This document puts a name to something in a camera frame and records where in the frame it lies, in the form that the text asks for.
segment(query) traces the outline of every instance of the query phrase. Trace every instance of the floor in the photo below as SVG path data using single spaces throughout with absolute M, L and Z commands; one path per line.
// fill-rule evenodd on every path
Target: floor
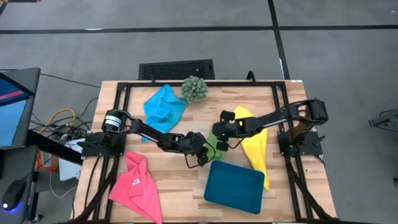
M 318 131 L 338 216 L 358 222 L 396 223 L 398 138 L 370 128 L 368 120 L 396 109 L 398 24 L 394 0 L 276 0 L 281 42 L 273 30 L 0 34 L 0 68 L 40 67 L 43 73 L 100 85 L 135 80 L 140 63 L 212 58 L 217 79 L 303 80 L 307 96 L 326 102 L 330 117 Z M 2 30 L 115 29 L 189 26 L 271 27 L 266 0 L 43 0 L 9 3 Z M 349 26 L 346 30 L 288 30 L 290 26 Z M 281 55 L 281 43 L 284 56 Z M 289 69 L 282 73 L 281 63 Z M 61 108 L 82 113 L 96 88 L 41 77 L 34 113 L 42 121 Z M 82 117 L 90 121 L 95 103 Z M 57 192 L 76 186 L 60 183 Z M 64 199 L 40 186 L 40 223 L 70 217 L 74 193 Z

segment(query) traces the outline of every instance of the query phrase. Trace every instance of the monitor screen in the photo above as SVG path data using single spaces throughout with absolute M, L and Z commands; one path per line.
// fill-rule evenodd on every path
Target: monitor screen
M 29 94 L 16 87 L 14 84 L 0 77 L 0 105 L 26 100 Z

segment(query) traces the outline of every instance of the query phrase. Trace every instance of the wooden tabletop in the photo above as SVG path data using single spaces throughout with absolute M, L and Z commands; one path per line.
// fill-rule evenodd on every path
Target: wooden tabletop
M 106 81 L 102 84 L 93 120 L 94 132 L 101 131 L 106 111 L 113 108 L 117 83 Z M 306 99 L 302 82 L 286 81 L 286 87 L 290 102 Z M 133 117 L 145 121 L 144 102 L 159 88 L 133 87 L 128 112 Z M 173 91 L 175 95 L 180 96 L 180 87 L 173 87 Z M 233 111 L 238 105 L 251 110 L 255 116 L 275 110 L 272 90 L 268 86 L 212 86 L 209 87 L 205 101 L 187 106 L 180 122 L 171 132 L 186 134 L 189 131 L 194 131 L 201 132 L 207 137 L 211 125 L 219 120 L 221 111 Z M 258 215 L 207 202 L 203 198 L 210 169 L 209 164 L 189 169 L 183 155 L 163 152 L 153 142 L 142 142 L 141 137 L 134 134 L 127 136 L 125 150 L 142 154 L 147 159 L 148 170 L 155 179 L 159 191 L 164 222 L 288 222 L 294 221 L 295 217 L 285 161 L 279 153 L 278 130 L 277 126 L 273 126 L 268 131 L 266 166 L 271 188 L 263 191 L 261 213 Z M 231 139 L 229 143 L 235 145 L 236 140 Z M 189 162 L 194 164 L 195 158 L 191 158 L 192 160 Z M 83 163 L 75 197 L 77 215 L 83 211 L 88 179 L 95 160 L 96 158 L 88 158 Z M 240 146 L 230 149 L 223 160 L 251 168 L 250 162 Z M 302 156 L 302 160 L 309 191 L 325 211 L 335 217 L 336 212 L 323 164 L 314 156 Z M 88 195 L 89 201 L 98 188 L 101 164 L 102 158 L 94 172 Z M 119 163 L 118 176 L 125 171 L 127 171 L 127 167 L 123 157 Z M 297 192 L 302 216 L 305 217 L 302 194 L 299 189 Z M 104 217 L 107 196 L 108 191 L 104 194 L 99 217 Z M 150 222 L 150 220 L 114 202 L 111 222 Z

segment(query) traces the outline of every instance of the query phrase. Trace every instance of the blue cloth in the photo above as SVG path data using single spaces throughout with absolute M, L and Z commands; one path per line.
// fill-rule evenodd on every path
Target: blue cloth
M 10 146 L 21 120 L 26 100 L 0 106 L 0 146 Z
M 187 102 L 174 96 L 172 87 L 164 85 L 144 103 L 145 123 L 154 129 L 168 133 L 180 120 Z

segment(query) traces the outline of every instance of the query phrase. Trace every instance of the towel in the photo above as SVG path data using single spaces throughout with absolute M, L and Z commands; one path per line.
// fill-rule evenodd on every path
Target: towel
M 116 181 L 109 199 L 119 202 L 138 214 L 161 224 L 162 210 L 154 179 L 147 170 L 145 157 L 126 153 L 127 172 Z
M 234 110 L 235 119 L 247 118 L 253 114 L 243 106 L 237 106 Z M 269 190 L 269 179 L 266 167 L 266 147 L 267 147 L 267 129 L 263 129 L 260 134 L 251 138 L 245 138 L 242 141 L 244 153 L 249 158 L 251 165 L 257 171 L 265 175 L 264 188 Z
M 174 96 L 172 87 L 164 85 L 144 103 L 145 123 L 154 129 L 167 133 L 180 121 L 187 102 Z

